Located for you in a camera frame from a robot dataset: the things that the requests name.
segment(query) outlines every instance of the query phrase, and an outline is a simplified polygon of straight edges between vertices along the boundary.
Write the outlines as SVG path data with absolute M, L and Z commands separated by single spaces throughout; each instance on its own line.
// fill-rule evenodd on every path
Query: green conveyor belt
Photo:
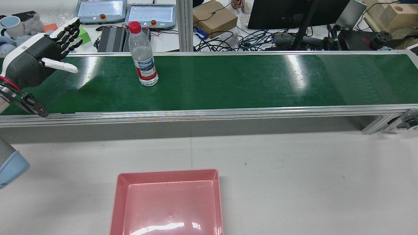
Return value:
M 155 56 L 153 87 L 128 56 L 63 61 L 79 73 L 56 71 L 24 90 L 50 113 L 418 103 L 418 70 L 402 54 Z

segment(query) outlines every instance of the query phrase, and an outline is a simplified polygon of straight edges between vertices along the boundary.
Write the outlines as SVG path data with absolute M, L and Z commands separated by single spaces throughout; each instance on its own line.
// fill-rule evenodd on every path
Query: pink plastic bin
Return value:
M 110 235 L 223 235 L 216 169 L 121 173 Z

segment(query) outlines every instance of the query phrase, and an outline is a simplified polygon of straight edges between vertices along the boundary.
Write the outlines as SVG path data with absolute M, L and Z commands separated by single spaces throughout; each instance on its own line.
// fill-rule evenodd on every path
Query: water bottle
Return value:
M 129 23 L 129 50 L 138 72 L 142 85 L 150 87 L 158 81 L 155 69 L 153 50 L 147 36 L 142 32 L 141 24 L 137 21 Z

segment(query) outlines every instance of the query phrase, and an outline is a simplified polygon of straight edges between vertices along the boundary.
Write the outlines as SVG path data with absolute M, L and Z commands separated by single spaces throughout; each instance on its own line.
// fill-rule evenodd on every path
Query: white table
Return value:
M 230 3 L 230 0 L 218 0 L 224 6 Z M 247 0 L 247 2 L 253 3 L 254 0 Z M 128 4 L 131 3 L 152 3 L 152 0 L 128 0 Z M 176 0 L 156 0 L 158 4 L 175 4 Z M 50 13 L 55 11 L 59 12 L 61 10 L 66 11 L 70 16 L 67 16 L 68 19 L 71 19 L 74 15 L 76 9 L 76 0 L 73 1 L 66 1 L 66 0 L 34 0 L 34 1 L 26 1 L 26 0 L 2 0 L 2 7 L 0 8 L 0 15 L 11 15 L 15 13 L 25 12 L 34 10 L 41 15 L 41 21 L 44 24 L 52 23 L 51 22 L 51 15 Z M 246 29 L 244 26 L 241 25 L 239 17 L 242 15 L 240 9 L 236 10 L 231 7 L 231 5 L 227 6 L 227 9 L 233 12 L 235 15 L 238 16 L 237 26 L 241 29 L 245 30 L 246 32 L 252 33 L 256 30 Z M 119 24 L 109 24 L 113 26 L 121 26 L 122 23 Z M 100 25 L 82 25 L 89 34 L 91 38 L 91 42 L 88 42 L 85 45 L 80 46 L 76 49 L 76 52 L 90 52 L 94 53 L 97 52 L 97 49 L 93 47 L 94 41 L 101 35 L 100 31 L 95 31 L 97 27 Z M 360 28 L 366 28 L 367 24 L 362 21 L 360 23 Z M 246 36 L 247 34 L 238 30 L 237 28 L 231 29 L 232 32 L 236 33 L 237 35 Z M 289 32 L 296 33 L 297 29 L 291 29 Z M 220 35 L 219 38 L 223 39 L 228 37 L 229 33 L 224 33 Z M 322 39 L 323 37 L 328 35 L 328 31 L 326 26 L 315 26 L 313 27 L 313 37 Z M 197 36 L 193 36 L 194 45 L 197 45 L 200 42 L 200 39 Z M 237 40 L 232 40 L 231 46 L 236 46 Z M 163 51 L 171 51 L 176 50 L 179 48 L 178 46 L 178 35 L 177 34 L 167 34 L 163 33 L 160 36 L 156 37 L 153 36 L 151 39 L 151 46 L 154 51 L 156 52 L 163 52 Z
M 317 122 L 0 129 L 31 163 L 0 190 L 0 234 L 106 235 L 119 173 L 217 168 L 225 235 L 415 235 L 416 133 L 309 133 Z

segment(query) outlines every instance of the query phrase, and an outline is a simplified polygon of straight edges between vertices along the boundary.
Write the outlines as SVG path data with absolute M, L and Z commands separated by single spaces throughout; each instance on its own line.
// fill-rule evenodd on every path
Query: cardboard box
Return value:
M 238 17 L 230 10 L 226 8 L 222 9 L 223 7 L 221 3 L 212 0 L 193 8 L 193 24 L 208 34 L 209 38 L 214 38 L 222 34 L 222 31 L 228 31 L 234 28 L 237 26 Z

